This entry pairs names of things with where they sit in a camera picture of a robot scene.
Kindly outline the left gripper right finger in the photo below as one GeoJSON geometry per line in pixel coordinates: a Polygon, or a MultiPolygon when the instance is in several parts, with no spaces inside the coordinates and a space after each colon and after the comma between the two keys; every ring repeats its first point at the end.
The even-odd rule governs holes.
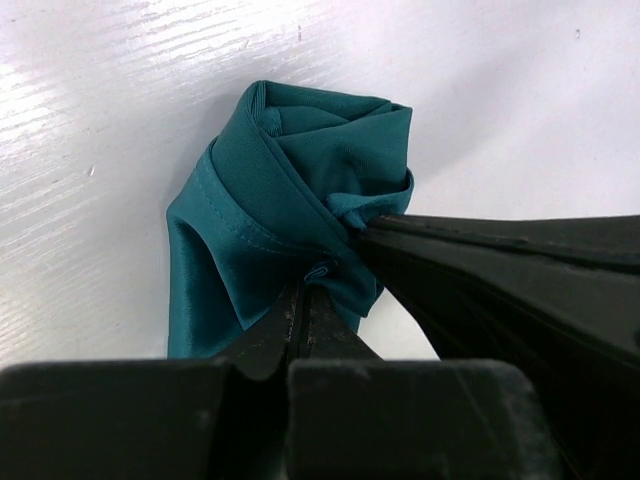
{"type": "Polygon", "coordinates": [[[345,324],[325,288],[316,285],[305,287],[300,299],[299,359],[381,359],[345,324]]]}

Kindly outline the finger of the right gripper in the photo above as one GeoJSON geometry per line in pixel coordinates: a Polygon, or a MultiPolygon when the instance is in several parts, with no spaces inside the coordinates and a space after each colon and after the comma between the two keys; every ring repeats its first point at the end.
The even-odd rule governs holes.
{"type": "Polygon", "coordinates": [[[381,216],[357,251],[441,359],[529,378],[568,478],[638,477],[637,216],[381,216]]]}

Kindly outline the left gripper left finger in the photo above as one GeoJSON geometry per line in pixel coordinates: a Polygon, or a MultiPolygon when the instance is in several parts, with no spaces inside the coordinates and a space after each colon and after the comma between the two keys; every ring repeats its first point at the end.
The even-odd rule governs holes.
{"type": "Polygon", "coordinates": [[[286,369],[298,353],[304,317],[304,286],[285,287],[273,306],[230,345],[213,356],[253,381],[265,381],[286,369]]]}

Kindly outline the teal cloth napkin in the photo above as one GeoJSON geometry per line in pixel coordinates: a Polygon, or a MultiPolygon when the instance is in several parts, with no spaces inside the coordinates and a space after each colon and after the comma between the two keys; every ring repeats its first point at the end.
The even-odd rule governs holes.
{"type": "Polygon", "coordinates": [[[352,240],[409,205],[411,119],[383,98],[251,84],[166,212],[169,356],[217,354],[297,283],[357,330],[383,287],[352,240]]]}

